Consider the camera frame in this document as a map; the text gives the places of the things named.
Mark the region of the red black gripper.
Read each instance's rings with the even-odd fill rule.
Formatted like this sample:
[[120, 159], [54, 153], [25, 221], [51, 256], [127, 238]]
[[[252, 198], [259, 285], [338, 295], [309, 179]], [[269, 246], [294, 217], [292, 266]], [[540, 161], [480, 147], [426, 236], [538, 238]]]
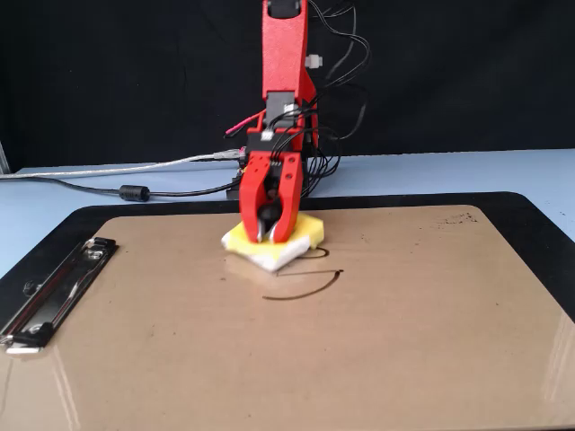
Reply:
[[274, 205], [281, 214], [272, 227], [270, 239], [275, 243], [286, 242], [294, 230], [305, 185], [306, 130], [250, 130], [239, 187], [240, 215], [248, 239], [261, 242], [258, 211]]

